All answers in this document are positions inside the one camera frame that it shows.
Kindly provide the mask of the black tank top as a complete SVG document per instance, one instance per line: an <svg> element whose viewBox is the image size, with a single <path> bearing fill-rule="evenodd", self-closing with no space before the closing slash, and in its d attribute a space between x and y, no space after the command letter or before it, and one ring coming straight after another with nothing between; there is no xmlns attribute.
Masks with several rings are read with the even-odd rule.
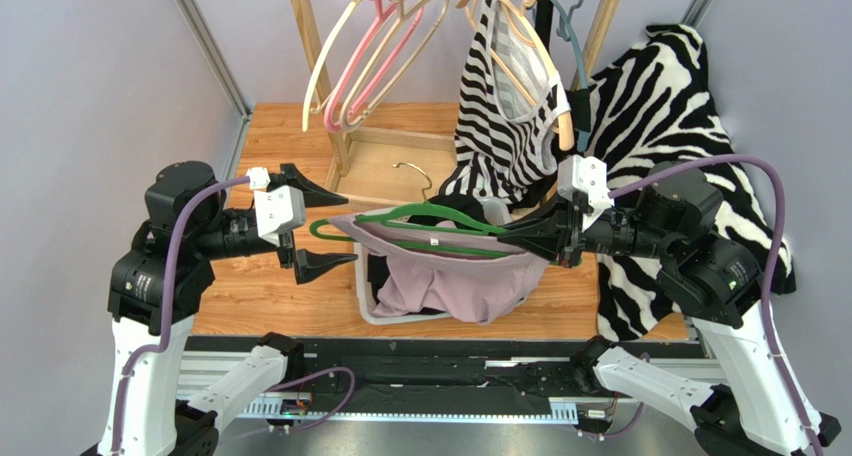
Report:
<svg viewBox="0 0 852 456"><path fill-rule="evenodd" d="M436 195L430 198L429 202L435 205L455 209L480 223L488 222L481 202L473 196L462 194ZM410 216L408 221L412 224L436 226L440 222L443 222L443 219L435 216L414 215ZM387 258L369 255L367 257L366 267L367 281L370 284L371 294L373 300L378 303L379 290L386 285L390 278Z"/></svg>

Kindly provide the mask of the mauve pink tank top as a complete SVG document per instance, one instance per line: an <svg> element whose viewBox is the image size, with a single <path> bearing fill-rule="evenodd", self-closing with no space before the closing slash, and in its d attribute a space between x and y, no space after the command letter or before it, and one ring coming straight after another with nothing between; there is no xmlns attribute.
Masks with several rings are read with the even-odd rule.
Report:
<svg viewBox="0 0 852 456"><path fill-rule="evenodd" d="M489 324L532 293L549 266L522 249L521 254L497 259L365 249L387 258L390 278L379 290L377 307L386 316L431 309L463 322Z"/></svg>

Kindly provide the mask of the green hanger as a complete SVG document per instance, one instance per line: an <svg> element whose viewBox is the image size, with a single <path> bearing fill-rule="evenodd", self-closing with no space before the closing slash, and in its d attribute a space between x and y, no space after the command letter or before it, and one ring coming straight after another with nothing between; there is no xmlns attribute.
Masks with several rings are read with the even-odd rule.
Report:
<svg viewBox="0 0 852 456"><path fill-rule="evenodd" d="M474 259L497 259L523 251L501 243L505 229L435 203L408 203L320 219L312 236L358 243L379 254L394 250Z"/></svg>

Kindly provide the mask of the light pink hanger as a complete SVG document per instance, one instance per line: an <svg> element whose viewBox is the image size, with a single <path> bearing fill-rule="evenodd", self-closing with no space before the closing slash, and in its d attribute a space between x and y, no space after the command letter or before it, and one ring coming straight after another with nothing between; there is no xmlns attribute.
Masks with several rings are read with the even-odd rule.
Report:
<svg viewBox="0 0 852 456"><path fill-rule="evenodd" d="M358 128L384 102L443 22L450 0L371 0L376 18L327 110L330 129Z"/></svg>

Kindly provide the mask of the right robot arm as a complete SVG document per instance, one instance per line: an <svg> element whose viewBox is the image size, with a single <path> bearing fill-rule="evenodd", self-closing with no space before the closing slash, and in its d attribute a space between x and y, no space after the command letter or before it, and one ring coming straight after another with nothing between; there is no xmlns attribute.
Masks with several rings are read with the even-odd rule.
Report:
<svg viewBox="0 0 852 456"><path fill-rule="evenodd" d="M636 206L623 208L599 160L571 157L560 165L557 194L506 225L499 240L562 267L584 252L659 261L662 294L692 320L725 377L694 381L596 336L570 359L579 392L632 397L686 427L710 455L821 454L841 426L806 399L778 340L769 292L781 240L760 260L713 228L723 195L704 168L727 162L658 164L632 184Z"/></svg>

